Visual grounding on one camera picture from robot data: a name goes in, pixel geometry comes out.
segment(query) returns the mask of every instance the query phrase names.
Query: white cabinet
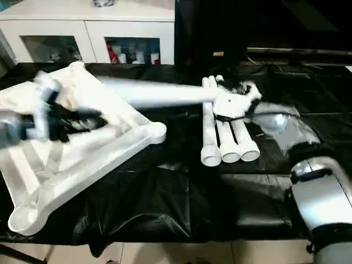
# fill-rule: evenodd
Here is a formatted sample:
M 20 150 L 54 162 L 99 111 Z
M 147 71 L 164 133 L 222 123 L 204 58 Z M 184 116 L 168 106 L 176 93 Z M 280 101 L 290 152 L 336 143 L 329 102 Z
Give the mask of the white cabinet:
M 96 62 L 84 21 L 6 20 L 0 21 L 0 29 L 18 62 L 46 62 L 59 52 L 62 57 L 71 56 L 63 49 L 67 46 L 71 53 L 79 52 L 76 55 L 84 62 Z
M 87 21 L 86 26 L 99 63 L 111 62 L 107 45 L 113 50 L 116 45 L 123 54 L 140 50 L 146 63 L 151 54 L 159 53 L 161 64 L 174 64 L 174 23 Z
M 0 12 L 0 29 L 18 62 L 110 63 L 118 51 L 127 63 L 173 64 L 174 1 L 24 0 Z

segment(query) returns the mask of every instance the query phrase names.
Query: black cable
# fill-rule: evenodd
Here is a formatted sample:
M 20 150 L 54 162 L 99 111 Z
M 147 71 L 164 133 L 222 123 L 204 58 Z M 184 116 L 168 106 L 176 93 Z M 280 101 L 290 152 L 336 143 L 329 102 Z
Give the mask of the black cable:
M 299 116 L 297 114 L 288 113 L 288 112 L 261 112 L 261 113 L 245 114 L 245 115 L 242 115 L 240 117 L 235 117 L 235 118 L 225 117 L 223 115 L 215 114 L 215 119 L 222 121 L 222 122 L 231 122 L 231 121 L 240 120 L 240 119 L 244 119 L 244 118 L 252 119 L 253 117 L 275 116 L 277 114 L 282 114 L 283 116 L 290 116 L 290 117 L 294 117 L 294 118 L 302 120 L 301 116 Z

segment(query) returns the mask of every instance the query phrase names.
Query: glass cabinet door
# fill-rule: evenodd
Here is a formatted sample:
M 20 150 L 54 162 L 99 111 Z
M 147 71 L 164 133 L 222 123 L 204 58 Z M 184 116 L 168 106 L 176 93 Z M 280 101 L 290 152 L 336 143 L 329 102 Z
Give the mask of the glass cabinet door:
M 111 63 L 160 64 L 160 39 L 105 37 Z
M 174 64 L 174 23 L 86 21 L 99 63 Z
M 33 62 L 81 61 L 77 43 L 73 36 L 21 36 Z
M 0 29 L 17 62 L 96 62 L 84 21 L 1 20 Z
M 0 12 L 22 1 L 23 0 L 0 0 Z

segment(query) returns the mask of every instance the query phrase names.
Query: white plastic frame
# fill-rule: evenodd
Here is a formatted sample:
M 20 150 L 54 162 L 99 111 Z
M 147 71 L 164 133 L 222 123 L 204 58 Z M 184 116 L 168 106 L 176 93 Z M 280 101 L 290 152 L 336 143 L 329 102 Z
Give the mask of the white plastic frame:
M 109 126 L 72 136 L 70 144 L 32 140 L 0 151 L 1 172 L 14 204 L 8 226 L 22 235 L 37 233 L 62 204 L 149 144 L 166 138 L 164 124 L 149 121 L 123 102 L 83 63 L 72 63 L 49 76 L 63 84 L 61 104 L 101 110 Z M 0 108 L 31 112 L 35 105 L 23 103 L 28 96 L 37 96 L 37 90 L 31 82 L 8 88 L 0 92 Z M 55 157 L 58 147 L 61 152 Z

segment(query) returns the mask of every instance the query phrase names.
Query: black tablecloth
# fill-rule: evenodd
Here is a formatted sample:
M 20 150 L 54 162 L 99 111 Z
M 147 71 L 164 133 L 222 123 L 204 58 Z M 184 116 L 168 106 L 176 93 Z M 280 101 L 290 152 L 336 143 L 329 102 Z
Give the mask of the black tablecloth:
M 0 80 L 0 89 L 29 80 L 38 70 L 52 72 L 64 66 L 19 64 Z M 202 78 L 191 68 L 173 66 L 90 64 L 87 70 L 93 75 L 191 85 L 200 85 Z M 210 72 L 218 73 L 219 69 Z M 295 106 L 352 173 L 352 106 L 345 93 L 352 87 L 348 70 L 253 66 L 241 67 L 236 78 L 254 80 L 266 101 Z M 288 162 L 259 127 L 247 126 L 261 150 L 257 161 L 208 168 L 200 162 L 200 106 L 142 113 L 167 126 L 166 141 L 149 146 L 65 203 L 33 236 L 8 229 L 13 204 L 1 179 L 0 241 L 89 244 L 98 256 L 113 241 L 299 237 L 284 203 L 284 192 L 290 186 Z

